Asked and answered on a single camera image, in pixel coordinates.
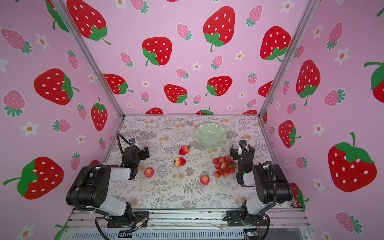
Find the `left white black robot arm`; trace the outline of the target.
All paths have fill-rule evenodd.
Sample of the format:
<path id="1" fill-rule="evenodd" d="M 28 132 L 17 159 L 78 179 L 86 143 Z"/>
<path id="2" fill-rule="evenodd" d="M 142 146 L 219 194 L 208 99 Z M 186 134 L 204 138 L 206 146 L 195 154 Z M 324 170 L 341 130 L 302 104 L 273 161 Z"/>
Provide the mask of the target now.
<path id="1" fill-rule="evenodd" d="M 149 149 L 127 147 L 122 152 L 122 164 L 93 165 L 83 167 L 66 196 L 68 205 L 79 212 L 102 215 L 108 228 L 146 227 L 149 212 L 134 212 L 132 205 L 109 194 L 109 185 L 118 181 L 133 180 L 138 173 L 140 161 L 150 157 Z"/>

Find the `aluminium rail base frame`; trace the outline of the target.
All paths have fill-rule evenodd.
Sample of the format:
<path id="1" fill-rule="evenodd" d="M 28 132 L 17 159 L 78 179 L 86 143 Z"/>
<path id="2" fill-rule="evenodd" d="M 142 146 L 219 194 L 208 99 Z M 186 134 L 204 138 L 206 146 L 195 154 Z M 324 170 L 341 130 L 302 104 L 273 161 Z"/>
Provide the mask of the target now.
<path id="1" fill-rule="evenodd" d="M 224 222 L 236 209 L 138 209 L 148 212 L 146 223 L 133 233 L 128 228 L 108 228 L 99 220 L 109 240 L 314 240 L 314 230 L 300 209 L 272 209 L 270 222 L 245 226 L 242 222 Z"/>

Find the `red fake apple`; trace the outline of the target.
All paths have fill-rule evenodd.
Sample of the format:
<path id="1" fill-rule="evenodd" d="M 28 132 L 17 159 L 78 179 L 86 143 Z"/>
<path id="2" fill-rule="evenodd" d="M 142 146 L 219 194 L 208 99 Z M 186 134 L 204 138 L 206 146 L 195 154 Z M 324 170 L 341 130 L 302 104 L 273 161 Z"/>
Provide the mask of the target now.
<path id="1" fill-rule="evenodd" d="M 147 168 L 144 171 L 144 175 L 147 178 L 151 178 L 155 174 L 155 171 L 152 168 Z"/>
<path id="2" fill-rule="evenodd" d="M 207 175 L 203 175 L 200 178 L 200 182 L 202 185 L 206 186 L 210 182 L 210 178 Z"/>

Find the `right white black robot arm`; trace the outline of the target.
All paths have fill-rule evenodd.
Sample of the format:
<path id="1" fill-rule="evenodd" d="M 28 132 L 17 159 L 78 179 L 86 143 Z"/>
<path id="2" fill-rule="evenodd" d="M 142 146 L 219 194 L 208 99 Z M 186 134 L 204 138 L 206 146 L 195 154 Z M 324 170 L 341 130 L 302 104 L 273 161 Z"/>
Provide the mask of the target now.
<path id="1" fill-rule="evenodd" d="M 238 166 L 236 180 L 242 187 L 254 187 L 257 194 L 244 201 L 238 211 L 228 211 L 223 221 L 229 226 L 254 226 L 261 220 L 267 221 L 266 212 L 276 204 L 291 201 L 293 191 L 279 165 L 271 161 L 255 165 L 255 149 L 245 140 L 238 144 L 237 149 L 230 148 L 230 157 Z"/>

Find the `light green scalloped bowl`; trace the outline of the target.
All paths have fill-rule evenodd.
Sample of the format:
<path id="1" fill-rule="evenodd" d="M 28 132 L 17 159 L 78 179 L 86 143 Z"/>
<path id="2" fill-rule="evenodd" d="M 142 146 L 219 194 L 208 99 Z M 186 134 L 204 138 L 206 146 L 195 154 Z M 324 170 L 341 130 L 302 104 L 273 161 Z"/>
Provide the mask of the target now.
<path id="1" fill-rule="evenodd" d="M 194 136 L 199 145 L 207 149 L 219 148 L 226 140 L 226 130 L 216 123 L 204 123 L 197 127 Z"/>

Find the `red yellow fake strawberry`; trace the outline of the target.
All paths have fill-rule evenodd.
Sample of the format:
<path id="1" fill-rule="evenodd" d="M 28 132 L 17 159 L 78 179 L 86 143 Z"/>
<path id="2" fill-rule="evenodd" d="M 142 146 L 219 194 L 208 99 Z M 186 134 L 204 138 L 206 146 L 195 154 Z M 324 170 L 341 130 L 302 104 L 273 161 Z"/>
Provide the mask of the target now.
<path id="1" fill-rule="evenodd" d="M 175 158 L 174 161 L 172 161 L 175 167 L 182 167 L 186 164 L 186 160 L 180 157 Z"/>

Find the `red cherry bunch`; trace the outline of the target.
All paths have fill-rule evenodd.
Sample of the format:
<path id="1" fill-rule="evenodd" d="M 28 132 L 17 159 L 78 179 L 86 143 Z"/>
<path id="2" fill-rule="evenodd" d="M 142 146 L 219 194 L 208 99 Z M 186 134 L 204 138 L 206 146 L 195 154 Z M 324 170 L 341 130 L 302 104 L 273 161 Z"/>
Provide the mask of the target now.
<path id="1" fill-rule="evenodd" d="M 236 161 L 230 156 L 214 158 L 212 162 L 216 169 L 216 172 L 214 173 L 216 179 L 220 177 L 226 178 L 229 175 L 234 175 L 236 173 Z"/>

